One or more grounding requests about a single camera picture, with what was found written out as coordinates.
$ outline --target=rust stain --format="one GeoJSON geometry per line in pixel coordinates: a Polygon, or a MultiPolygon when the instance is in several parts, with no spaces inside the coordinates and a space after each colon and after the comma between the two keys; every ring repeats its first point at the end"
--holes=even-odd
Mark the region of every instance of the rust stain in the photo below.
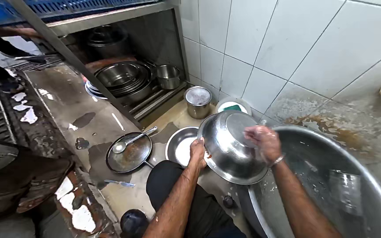
{"type": "Polygon", "coordinates": [[[289,117],[285,120],[286,124],[299,126],[304,126],[304,122],[316,122],[318,129],[321,132],[333,135],[333,138],[338,142],[344,143],[347,149],[366,153],[368,157],[373,156],[372,151],[365,149],[368,148],[368,144],[357,134],[357,132],[337,127],[337,122],[327,116],[299,116],[296,118],[289,117]]]}

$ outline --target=blue crate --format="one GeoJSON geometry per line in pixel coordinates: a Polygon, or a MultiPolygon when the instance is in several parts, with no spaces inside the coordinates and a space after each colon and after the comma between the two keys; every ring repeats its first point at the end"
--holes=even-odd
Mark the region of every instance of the blue crate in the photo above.
{"type": "MultiPolygon", "coordinates": [[[[118,8],[131,7],[159,0],[24,0],[45,22],[69,19],[118,8]]],[[[0,0],[0,25],[25,22],[5,0],[0,0]]]]}

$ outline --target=frying pan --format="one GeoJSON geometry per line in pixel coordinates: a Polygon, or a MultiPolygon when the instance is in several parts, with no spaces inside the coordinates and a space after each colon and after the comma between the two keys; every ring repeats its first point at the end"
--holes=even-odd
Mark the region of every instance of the frying pan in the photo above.
{"type": "Polygon", "coordinates": [[[146,161],[152,150],[152,141],[151,138],[147,135],[144,135],[143,137],[129,144],[122,153],[117,154],[112,150],[114,144],[117,142],[127,142],[139,134],[142,133],[127,133],[111,144],[105,156],[105,162],[111,171],[116,173],[127,173],[138,168],[143,163],[147,164],[151,168],[154,167],[148,161],[146,161]]]}

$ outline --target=bracelet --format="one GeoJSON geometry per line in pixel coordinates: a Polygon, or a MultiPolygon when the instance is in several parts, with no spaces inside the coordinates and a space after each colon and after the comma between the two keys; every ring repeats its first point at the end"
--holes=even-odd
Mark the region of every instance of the bracelet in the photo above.
{"type": "Polygon", "coordinates": [[[273,166],[277,165],[282,159],[284,158],[284,154],[282,154],[280,157],[278,157],[272,164],[270,164],[268,167],[272,168],[273,166]]]}

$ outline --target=hand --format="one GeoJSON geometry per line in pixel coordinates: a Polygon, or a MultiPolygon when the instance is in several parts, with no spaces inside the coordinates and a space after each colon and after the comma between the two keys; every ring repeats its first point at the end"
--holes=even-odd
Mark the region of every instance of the hand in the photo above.
{"type": "Polygon", "coordinates": [[[280,140],[272,129],[266,126],[246,127],[243,135],[258,146],[268,164],[272,164],[282,155],[280,140]]]}
{"type": "Polygon", "coordinates": [[[190,152],[190,163],[195,163],[200,166],[201,169],[203,169],[207,163],[204,160],[205,155],[205,147],[204,147],[204,137],[201,137],[198,139],[195,139],[191,145],[190,152]]]}
{"type": "Polygon", "coordinates": [[[43,37],[33,28],[17,28],[19,35],[24,35],[31,38],[40,38],[43,37]]]}

